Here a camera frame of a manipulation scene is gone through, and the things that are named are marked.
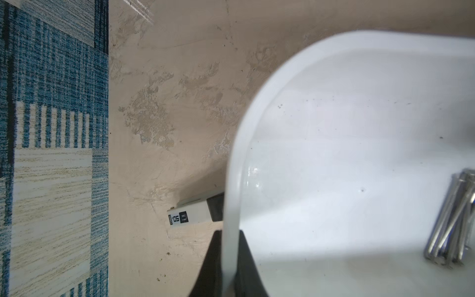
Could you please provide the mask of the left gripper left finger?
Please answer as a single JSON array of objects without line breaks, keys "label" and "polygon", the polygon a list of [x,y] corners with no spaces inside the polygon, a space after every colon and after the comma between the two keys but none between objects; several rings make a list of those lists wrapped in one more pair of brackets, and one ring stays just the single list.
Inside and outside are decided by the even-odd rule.
[{"label": "left gripper left finger", "polygon": [[204,262],[189,297],[221,297],[221,230],[213,233]]}]

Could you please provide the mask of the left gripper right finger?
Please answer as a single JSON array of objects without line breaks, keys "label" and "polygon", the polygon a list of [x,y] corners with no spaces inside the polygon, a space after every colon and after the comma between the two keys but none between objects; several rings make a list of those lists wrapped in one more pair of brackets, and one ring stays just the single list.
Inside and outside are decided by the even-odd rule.
[{"label": "left gripper right finger", "polygon": [[236,297],[268,296],[242,230],[239,231],[237,271],[234,283]]}]

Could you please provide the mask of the white plastic storage box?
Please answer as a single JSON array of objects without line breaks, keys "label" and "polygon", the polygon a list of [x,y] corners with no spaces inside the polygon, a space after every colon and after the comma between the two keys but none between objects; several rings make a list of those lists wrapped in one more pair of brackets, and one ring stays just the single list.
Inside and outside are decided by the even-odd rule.
[{"label": "white plastic storage box", "polygon": [[243,117],[221,269],[243,234],[271,297],[472,297],[475,257],[423,251],[453,175],[475,165],[475,41],[384,31],[299,52]]}]

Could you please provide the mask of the steel nail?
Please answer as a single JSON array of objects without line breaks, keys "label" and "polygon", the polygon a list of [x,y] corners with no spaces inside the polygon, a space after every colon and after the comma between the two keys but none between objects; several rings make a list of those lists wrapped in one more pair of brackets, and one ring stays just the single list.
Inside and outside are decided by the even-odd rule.
[{"label": "steel nail", "polygon": [[426,259],[434,261],[440,253],[440,250],[444,247],[446,242],[445,233],[449,229],[449,221],[452,214],[452,210],[459,197],[460,189],[464,186],[465,179],[460,174],[454,174],[450,187],[447,191],[444,203],[440,209],[439,215],[433,227],[432,233],[427,242],[424,250],[424,256]]},{"label": "steel nail", "polygon": [[473,217],[475,215],[475,171],[464,169],[460,173],[465,179],[460,189],[449,221],[449,229],[445,233],[447,239],[439,256],[434,260],[438,265],[451,267],[463,262],[463,255],[468,242]]}]

